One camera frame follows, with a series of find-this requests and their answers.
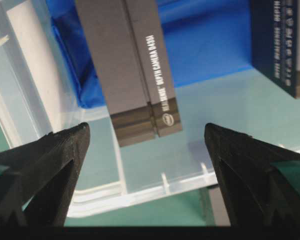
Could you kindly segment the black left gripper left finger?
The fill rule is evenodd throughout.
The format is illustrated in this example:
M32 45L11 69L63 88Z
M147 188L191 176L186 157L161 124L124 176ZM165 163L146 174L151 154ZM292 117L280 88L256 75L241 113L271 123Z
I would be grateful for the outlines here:
M83 122L0 152L0 227L63 226L89 145Z

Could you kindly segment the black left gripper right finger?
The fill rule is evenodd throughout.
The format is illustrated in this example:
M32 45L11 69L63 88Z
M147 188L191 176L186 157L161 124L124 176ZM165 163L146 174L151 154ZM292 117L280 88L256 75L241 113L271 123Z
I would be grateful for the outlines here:
M300 153L213 123L204 142L231 225L300 227Z

